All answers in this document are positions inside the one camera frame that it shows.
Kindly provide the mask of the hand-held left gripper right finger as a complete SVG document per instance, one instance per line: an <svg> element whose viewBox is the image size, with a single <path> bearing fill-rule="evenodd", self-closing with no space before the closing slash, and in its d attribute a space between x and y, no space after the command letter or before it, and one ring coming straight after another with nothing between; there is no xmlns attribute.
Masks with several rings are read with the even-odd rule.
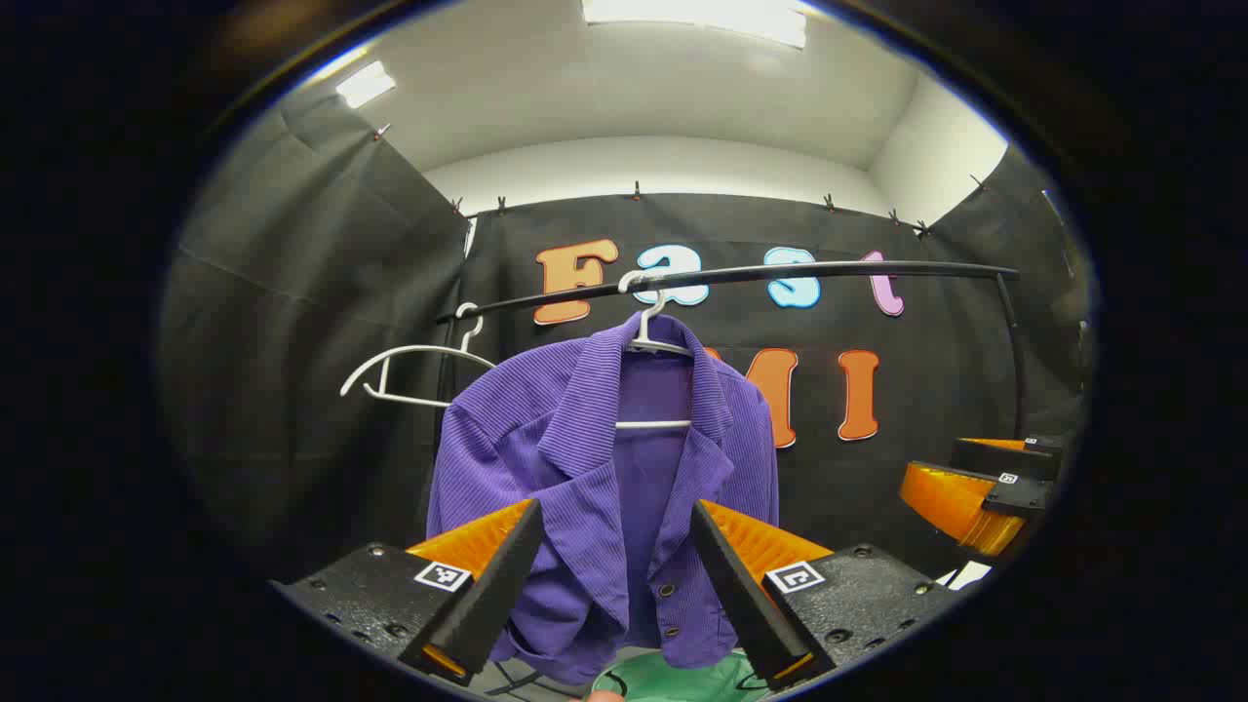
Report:
<svg viewBox="0 0 1248 702"><path fill-rule="evenodd" d="M690 535L768 690L877 657L961 603L875 545L834 551L709 498L691 506Z"/></svg>

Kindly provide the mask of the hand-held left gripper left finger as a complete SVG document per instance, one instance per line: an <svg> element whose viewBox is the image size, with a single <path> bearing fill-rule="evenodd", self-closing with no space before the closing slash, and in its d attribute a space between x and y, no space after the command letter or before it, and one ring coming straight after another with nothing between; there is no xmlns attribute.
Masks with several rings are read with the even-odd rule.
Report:
<svg viewBox="0 0 1248 702"><path fill-rule="evenodd" d="M354 648L466 687L485 668L544 538L540 502L522 498L418 545L369 542L271 585Z"/></svg>

